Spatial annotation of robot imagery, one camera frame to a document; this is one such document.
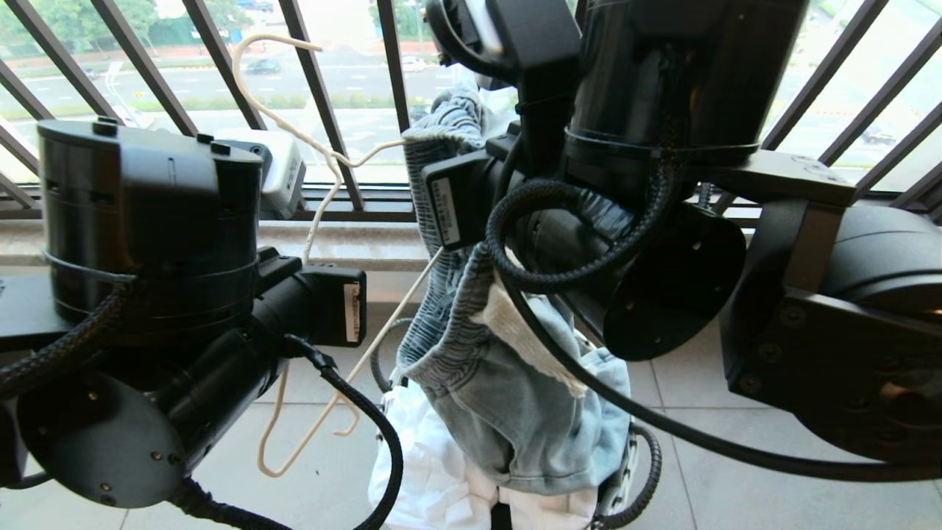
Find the road marking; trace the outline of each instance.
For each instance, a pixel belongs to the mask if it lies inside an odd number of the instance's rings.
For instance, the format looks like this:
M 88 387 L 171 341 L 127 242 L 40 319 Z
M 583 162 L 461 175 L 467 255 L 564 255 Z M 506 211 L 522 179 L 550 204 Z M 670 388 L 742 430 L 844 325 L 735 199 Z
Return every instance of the road marking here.
M 351 135 L 344 135 L 344 141 L 349 143 L 352 141 L 366 140 L 367 138 L 371 136 L 376 136 L 376 133 L 372 131 L 360 131 L 357 133 L 353 133 Z

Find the street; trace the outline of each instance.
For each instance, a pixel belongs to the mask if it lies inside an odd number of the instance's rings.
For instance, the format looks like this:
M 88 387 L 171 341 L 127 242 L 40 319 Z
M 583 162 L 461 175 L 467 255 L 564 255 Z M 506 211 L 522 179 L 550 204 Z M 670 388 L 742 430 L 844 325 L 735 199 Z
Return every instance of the street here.
M 856 113 L 879 90 L 880 86 L 899 66 L 900 61 L 922 38 L 928 27 L 937 20 L 927 16 L 928 11 L 914 0 L 891 3 L 874 23 L 865 38 L 848 57 L 844 66 L 815 100 L 811 109 L 779 147 L 781 151 L 818 157 L 824 149 L 851 122 Z M 778 116 L 794 99 L 812 75 L 819 61 L 833 44 L 836 33 L 833 21 L 812 15 L 796 46 L 796 54 L 786 70 L 772 112 L 765 124 L 763 136 Z M 244 58 L 245 69 L 259 58 L 272 59 L 280 67 L 273 74 L 252 75 L 245 72 L 251 93 L 264 98 L 280 95 L 286 99 L 295 96 L 306 102 L 304 109 L 276 110 L 301 130 L 311 133 L 327 143 L 327 137 L 317 110 L 311 101 L 307 80 L 295 52 L 280 44 L 271 45 L 263 55 Z M 317 54 L 328 94 L 346 101 L 359 94 L 365 101 L 372 97 L 388 100 L 392 89 L 383 55 L 366 54 L 339 44 Z M 228 88 L 212 67 L 166 68 L 161 70 L 173 93 L 181 101 L 199 98 L 206 102 L 214 98 L 231 101 Z M 427 65 L 418 72 L 404 73 L 406 94 L 412 98 L 432 100 L 461 78 L 469 76 L 462 66 L 444 68 Z M 928 109 L 942 98 L 937 81 L 942 76 L 942 52 L 922 68 L 922 71 L 892 102 L 874 123 L 874 127 L 892 137 L 901 139 Z M 53 112 L 57 108 L 76 108 L 85 105 L 76 90 L 62 76 L 24 79 L 26 86 Z M 113 106 L 133 106 L 135 102 L 150 103 L 156 99 L 137 72 L 122 71 L 115 75 L 111 87 L 102 75 L 93 83 Z M 0 91 L 0 111 L 19 109 L 19 104 L 6 91 Z M 391 108 L 336 108 L 334 110 L 349 156 L 358 158 L 377 144 L 398 138 L 396 113 Z M 208 133 L 246 126 L 237 110 L 191 110 L 189 116 L 197 127 Z M 165 112 L 145 112 L 142 121 L 150 128 L 164 128 L 177 132 Z M 265 118 L 269 128 L 274 124 Z M 25 120 L 12 124 L 24 139 L 36 145 L 33 122 Z M 876 164 L 892 148 L 887 144 L 869 144 L 856 141 L 835 164 L 836 169 L 849 179 L 856 180 L 866 169 Z M 322 159 L 307 145 L 300 146 L 308 163 L 320 164 Z M 377 154 L 370 165 L 374 167 L 404 164 L 402 148 L 389 149 Z M 324 180 L 325 173 L 310 172 L 310 180 Z

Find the metal railing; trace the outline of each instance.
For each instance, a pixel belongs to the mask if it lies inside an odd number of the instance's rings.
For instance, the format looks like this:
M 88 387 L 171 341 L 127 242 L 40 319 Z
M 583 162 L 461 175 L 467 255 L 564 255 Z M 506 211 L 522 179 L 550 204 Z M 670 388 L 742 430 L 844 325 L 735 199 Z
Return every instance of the metal railing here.
M 94 87 L 29 0 L 6 0 L 6 2 L 25 30 L 35 39 L 39 47 L 52 60 L 53 64 L 85 100 L 91 110 L 98 115 L 114 118 L 120 123 L 121 117 Z M 148 56 L 130 24 L 118 9 L 115 0 L 91 0 L 91 3 L 123 52 L 134 64 L 141 78 L 154 93 L 161 107 L 183 134 L 195 136 L 198 132 L 195 124 Z M 788 133 L 811 108 L 812 103 L 831 81 L 854 47 L 866 35 L 887 3 L 888 0 L 865 0 L 804 87 L 771 128 L 770 133 L 763 141 L 763 149 L 776 149 L 781 145 Z M 246 98 L 236 87 L 231 58 L 206 5 L 202 0 L 183 0 L 183 4 L 223 82 L 232 94 L 236 106 L 245 118 L 247 126 L 255 129 L 265 129 L 266 125 L 258 111 L 249 105 Z M 307 41 L 308 34 L 300 14 L 299 0 L 279 0 L 279 4 L 289 35 Z M 392 0 L 376 0 L 376 4 L 382 29 L 386 64 L 388 65 L 389 78 L 392 84 L 398 129 L 402 131 L 409 127 L 410 119 L 394 6 Z M 580 23 L 585 16 L 586 4 L 586 0 L 580 0 L 577 4 L 576 17 Z M 882 88 L 857 113 L 843 132 L 837 136 L 831 145 L 824 149 L 819 160 L 828 166 L 834 164 L 907 86 L 939 49 L 940 45 L 942 45 L 942 19 L 933 25 L 926 36 L 897 68 L 896 72 L 888 78 Z M 346 154 L 347 149 L 333 112 L 331 99 L 324 85 L 323 76 L 317 64 L 317 58 L 310 50 L 299 48 L 297 53 L 304 78 L 317 105 L 317 111 L 330 145 L 332 149 Z M 36 95 L 2 60 L 0 60 L 0 84 L 34 119 L 55 118 L 54 114 L 42 104 Z M 929 135 L 935 132 L 940 124 L 942 124 L 942 102 L 939 102 L 905 138 L 897 143 L 879 163 L 864 175 L 856 186 L 855 200 L 871 200 L 882 204 L 890 204 L 894 207 L 912 209 L 929 215 L 938 224 L 942 223 L 942 163 L 933 167 L 906 192 L 872 191 L 873 187 L 884 176 L 925 141 Z M 38 173 L 39 162 L 36 157 L 3 127 L 0 127 L 0 145 L 34 174 Z M 380 184 L 360 188 L 354 178 L 352 169 L 341 165 L 341 171 L 346 188 L 338 193 L 331 207 L 327 210 L 324 216 L 326 221 L 411 222 L 414 220 L 409 190 L 405 185 Z M 325 190 L 316 187 L 305 188 L 303 207 L 299 209 L 294 219 L 310 220 L 324 194 Z M 731 216 L 743 227 L 755 226 L 758 217 L 757 209 L 760 208 L 756 204 L 737 201 L 737 198 L 729 193 L 714 194 L 710 199 L 710 205 L 718 213 L 725 212 L 733 205 L 736 208 L 753 208 L 755 215 Z M 0 220 L 38 219 L 40 216 L 41 197 L 39 187 L 37 185 L 17 185 L 4 175 L 3 170 L 0 169 Z

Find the black cable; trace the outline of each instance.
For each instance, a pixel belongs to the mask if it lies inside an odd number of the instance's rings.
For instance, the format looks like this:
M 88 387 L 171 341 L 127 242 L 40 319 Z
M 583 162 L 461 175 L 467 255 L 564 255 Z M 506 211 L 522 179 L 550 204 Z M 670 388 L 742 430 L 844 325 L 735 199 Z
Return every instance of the black cable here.
M 386 484 L 386 491 L 382 493 L 380 502 L 376 505 L 373 513 L 365 521 L 361 522 L 355 530 L 379 530 L 382 524 L 393 510 L 393 504 L 399 495 L 399 487 L 402 485 L 402 472 L 404 462 L 402 459 L 402 444 L 399 442 L 399 436 L 396 429 L 382 415 L 382 412 L 373 405 L 366 396 L 352 387 L 344 378 L 337 373 L 337 365 L 330 356 L 324 355 L 316 347 L 309 344 L 306 340 L 295 335 L 285 335 L 289 344 L 300 349 L 300 354 L 306 357 L 315 368 L 320 371 L 320 376 L 327 380 L 332 387 L 337 389 L 347 398 L 347 403 L 355 405 L 363 410 L 366 416 L 380 428 L 383 438 L 386 440 L 386 446 L 389 447 L 389 454 L 392 457 L 392 466 L 389 472 L 389 482 Z
M 522 135 L 517 135 L 517 138 L 514 139 L 511 150 L 507 152 L 504 165 L 500 168 L 500 175 L 497 176 L 497 187 L 494 188 L 492 207 L 496 207 L 500 199 L 503 199 L 504 196 L 507 195 L 507 190 L 511 188 L 513 171 L 517 169 L 517 159 L 520 157 L 520 151 L 523 150 L 523 141 L 520 139 L 521 136 Z
M 510 67 L 482 57 L 467 47 L 448 19 L 445 9 L 445 0 L 427 0 L 425 16 L 429 21 L 431 32 L 435 34 L 442 48 L 455 60 L 478 74 L 495 77 L 502 81 L 512 83 L 512 70 Z
M 6 489 L 30 489 L 40 486 L 52 480 L 53 477 L 47 472 L 38 472 L 31 474 L 29 476 L 23 477 L 23 480 L 17 482 L 16 484 L 10 484 L 9 486 L 4 486 Z
M 580 216 L 586 209 L 584 205 L 594 198 L 595 193 L 545 179 L 531 180 L 517 187 L 497 203 L 487 220 L 485 244 L 495 267 L 512 278 L 519 289 L 546 294 L 569 290 L 595 274 L 625 265 L 638 254 L 642 243 L 663 219 L 674 199 L 676 179 L 666 175 L 672 162 L 661 158 L 655 163 L 657 174 L 649 180 L 647 207 L 638 224 L 626 237 L 615 241 L 601 257 L 565 273 L 534 273 L 514 265 L 504 250 L 507 232 L 515 221 L 540 210 L 565 209 Z
M 660 450 L 660 443 L 657 437 L 650 430 L 638 425 L 631 424 L 631 431 L 641 435 L 647 442 L 648 450 L 651 452 L 651 468 L 648 471 L 647 479 L 644 481 L 644 487 L 638 492 L 638 496 L 631 505 L 623 511 L 611 515 L 602 515 L 596 517 L 593 521 L 592 530 L 603 530 L 608 528 L 623 528 L 628 526 L 642 514 L 651 499 L 654 498 L 654 492 L 660 482 L 660 472 L 663 467 L 663 455 Z
M 197 519 L 208 519 L 242 530 L 291 530 L 279 522 L 235 506 L 218 503 L 213 495 L 200 488 L 192 477 L 184 479 L 167 502 Z
M 81 323 L 38 352 L 0 369 L 0 401 L 6 401 L 48 382 L 64 367 L 82 362 L 97 342 L 126 316 L 135 285 L 115 284 L 111 292 Z
M 393 322 L 393 325 L 389 326 L 389 330 L 382 340 L 386 340 L 386 337 L 389 337 L 389 332 L 392 332 L 400 326 L 410 324 L 413 320 L 415 319 L 396 320 Z M 376 345 L 376 349 L 373 350 L 373 353 L 369 355 L 369 370 L 373 373 L 373 381 L 376 381 L 376 386 L 380 388 L 382 393 L 386 393 L 393 389 L 393 384 L 389 381 L 388 377 L 382 374 L 382 368 L 380 368 L 380 346 L 382 346 L 382 340 Z
M 507 287 L 513 305 L 520 312 L 524 321 L 533 330 L 543 346 L 553 355 L 562 366 L 576 378 L 594 390 L 602 399 L 618 406 L 625 412 L 639 420 L 649 423 L 662 431 L 688 441 L 698 447 L 718 455 L 726 456 L 740 462 L 751 464 L 767 470 L 824 478 L 828 480 L 841 480 L 847 482 L 908 482 L 915 480 L 938 479 L 942 468 L 935 463 L 850 463 L 811 460 L 794 456 L 777 455 L 758 449 L 739 445 L 726 439 L 717 438 L 703 431 L 699 431 L 684 423 L 677 422 L 662 416 L 650 408 L 625 397 L 622 393 L 599 381 L 586 371 L 578 360 L 567 355 L 543 328 L 540 320 L 536 318 L 529 305 L 524 301 L 523 295 L 516 287 L 515 281 L 504 271 L 497 269 L 501 280 Z

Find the white device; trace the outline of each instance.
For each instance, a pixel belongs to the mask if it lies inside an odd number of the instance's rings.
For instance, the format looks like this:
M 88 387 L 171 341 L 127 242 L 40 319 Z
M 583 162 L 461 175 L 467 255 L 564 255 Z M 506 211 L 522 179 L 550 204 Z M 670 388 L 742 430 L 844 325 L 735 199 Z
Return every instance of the white device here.
M 222 129 L 216 141 L 255 153 L 263 160 L 260 219 L 290 219 L 298 210 L 306 167 L 295 139 L 283 131 Z

